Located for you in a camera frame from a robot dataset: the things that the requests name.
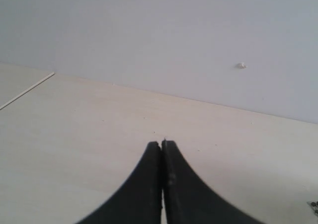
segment black curved fingers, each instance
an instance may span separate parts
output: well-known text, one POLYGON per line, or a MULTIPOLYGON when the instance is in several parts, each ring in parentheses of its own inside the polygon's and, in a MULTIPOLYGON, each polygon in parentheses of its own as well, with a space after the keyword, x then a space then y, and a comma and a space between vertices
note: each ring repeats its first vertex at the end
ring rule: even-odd
POLYGON ((213 192, 174 141, 162 142, 162 165, 168 224, 260 224, 213 192))
POLYGON ((151 142, 120 189, 78 224, 160 224, 161 151, 151 142))

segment white wall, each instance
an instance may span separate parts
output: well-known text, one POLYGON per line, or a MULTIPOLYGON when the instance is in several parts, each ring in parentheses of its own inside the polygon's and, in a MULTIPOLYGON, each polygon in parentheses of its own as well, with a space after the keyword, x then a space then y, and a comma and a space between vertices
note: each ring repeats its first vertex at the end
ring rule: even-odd
POLYGON ((315 123, 317 54, 318 0, 0 0, 2 62, 315 123))

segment light wooden floor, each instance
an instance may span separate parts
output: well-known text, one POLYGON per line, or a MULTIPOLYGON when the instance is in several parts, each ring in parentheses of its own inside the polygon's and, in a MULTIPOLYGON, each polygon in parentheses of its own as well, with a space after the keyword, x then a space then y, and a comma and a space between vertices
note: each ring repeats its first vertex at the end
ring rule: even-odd
POLYGON ((164 138, 243 211, 317 223, 318 125, 65 75, 0 111, 0 223, 75 223, 164 138))

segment small white debris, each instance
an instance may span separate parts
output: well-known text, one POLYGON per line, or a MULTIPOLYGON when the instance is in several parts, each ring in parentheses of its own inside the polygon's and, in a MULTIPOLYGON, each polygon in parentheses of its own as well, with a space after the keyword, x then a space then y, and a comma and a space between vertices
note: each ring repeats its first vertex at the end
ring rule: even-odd
POLYGON ((239 68, 239 69, 246 69, 247 68, 247 66, 245 65, 245 63, 239 63, 238 65, 237 65, 237 67, 239 68))

